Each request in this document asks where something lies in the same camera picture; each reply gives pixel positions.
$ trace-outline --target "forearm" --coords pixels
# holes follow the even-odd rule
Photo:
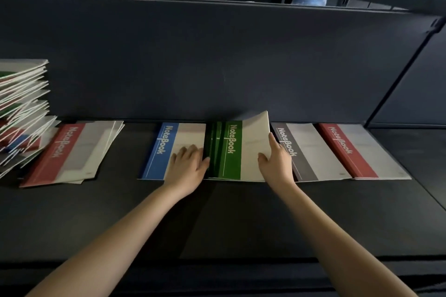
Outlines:
[[[291,210],[316,257],[343,297],[416,296],[398,277],[351,238],[296,185],[278,195]]]
[[[171,188],[156,189],[27,296],[108,296],[164,215],[180,198]]]

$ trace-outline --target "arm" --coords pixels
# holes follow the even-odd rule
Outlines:
[[[415,297],[397,276],[351,238],[294,183],[291,156],[269,134],[271,158],[259,154],[265,181],[287,205],[334,288],[343,297]]]
[[[209,158],[192,145],[173,154],[164,184],[86,248],[59,266],[27,297],[105,297],[125,274],[164,215],[203,180]]]

